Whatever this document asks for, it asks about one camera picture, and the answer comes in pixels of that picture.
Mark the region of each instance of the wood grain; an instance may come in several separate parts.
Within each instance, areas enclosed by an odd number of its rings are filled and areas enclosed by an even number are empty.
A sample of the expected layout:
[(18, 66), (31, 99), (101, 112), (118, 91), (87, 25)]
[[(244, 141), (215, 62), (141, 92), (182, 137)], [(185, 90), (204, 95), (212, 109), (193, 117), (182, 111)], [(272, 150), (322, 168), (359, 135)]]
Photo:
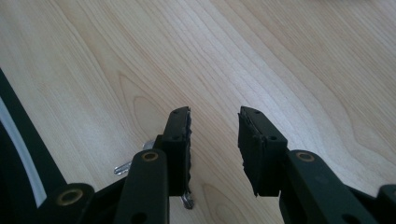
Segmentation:
[(282, 223), (237, 148), (240, 105), (348, 185), (396, 183), (393, 0), (1, 0), (0, 66), (69, 183), (113, 168), (192, 111), (196, 207), (172, 223)]

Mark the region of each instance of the light wood surface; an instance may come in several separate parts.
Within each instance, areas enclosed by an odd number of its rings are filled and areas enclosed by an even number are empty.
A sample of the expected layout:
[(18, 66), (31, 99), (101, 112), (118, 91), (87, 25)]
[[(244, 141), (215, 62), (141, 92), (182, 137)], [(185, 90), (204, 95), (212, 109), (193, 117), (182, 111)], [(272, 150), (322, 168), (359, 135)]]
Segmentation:
[(96, 190), (191, 107), (196, 207), (171, 223), (282, 223), (255, 198), (240, 105), (346, 184), (396, 183), (396, 1), (0, 1), (0, 66), (69, 183)]

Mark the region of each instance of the white stripe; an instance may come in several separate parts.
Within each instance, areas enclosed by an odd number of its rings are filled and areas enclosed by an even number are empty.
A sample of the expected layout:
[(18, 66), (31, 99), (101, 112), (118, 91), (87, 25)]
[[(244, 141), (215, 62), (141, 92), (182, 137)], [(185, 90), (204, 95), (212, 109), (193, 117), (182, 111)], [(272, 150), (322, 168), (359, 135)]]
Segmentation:
[(23, 138), (21, 137), (21, 134), (18, 131), (18, 128), (14, 123), (14, 120), (12, 120), (12, 117), (9, 115), (7, 107), (4, 104), (3, 99), (1, 97), (0, 97), (0, 120), (3, 123), (4, 127), (6, 128), (9, 137), (11, 138), (15, 148), (18, 151), (18, 154), (20, 155), (23, 167), (30, 181), (30, 186), (32, 187), (33, 194), (35, 195), (35, 204), (38, 207), (47, 198), (46, 191), (44, 191), (43, 183), (41, 183), (40, 176), (38, 175), (32, 157), (30, 156), (29, 151), (25, 143), (23, 142)]

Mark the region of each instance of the black strip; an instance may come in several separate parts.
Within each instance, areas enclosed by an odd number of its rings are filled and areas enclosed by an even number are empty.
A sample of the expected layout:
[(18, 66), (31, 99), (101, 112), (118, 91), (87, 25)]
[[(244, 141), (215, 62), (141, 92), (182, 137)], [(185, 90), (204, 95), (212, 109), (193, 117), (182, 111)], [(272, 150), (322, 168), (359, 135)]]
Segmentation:
[(0, 122), (0, 223), (37, 223), (36, 209), (20, 155)]
[(49, 151), (44, 145), (44, 142), (41, 140), (40, 135), (35, 129), (35, 126), (32, 121), (30, 121), (26, 111), (21, 105), (21, 102), (14, 90), (12, 90), (1, 69), (0, 96), (21, 133), (23, 141), (29, 150), (30, 156), (32, 157), (35, 168), (37, 169), (47, 194), (50, 194), (57, 188), (66, 185), (66, 181), (59, 171), (58, 166), (52, 159)]

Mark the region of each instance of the metal ring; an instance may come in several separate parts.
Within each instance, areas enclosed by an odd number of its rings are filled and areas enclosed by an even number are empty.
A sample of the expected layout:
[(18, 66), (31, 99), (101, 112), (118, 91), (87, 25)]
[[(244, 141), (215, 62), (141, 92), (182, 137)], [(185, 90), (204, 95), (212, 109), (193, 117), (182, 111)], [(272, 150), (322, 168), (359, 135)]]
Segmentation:
[(155, 161), (158, 159), (158, 154), (156, 152), (146, 152), (142, 155), (143, 161)]
[(315, 160), (315, 157), (312, 156), (311, 153), (307, 153), (307, 152), (297, 152), (296, 156), (297, 156), (298, 159), (300, 159), (302, 161), (311, 162), (311, 161)]
[(67, 206), (76, 203), (82, 198), (82, 195), (84, 195), (84, 192), (81, 189), (68, 189), (58, 196), (56, 203), (60, 206)]

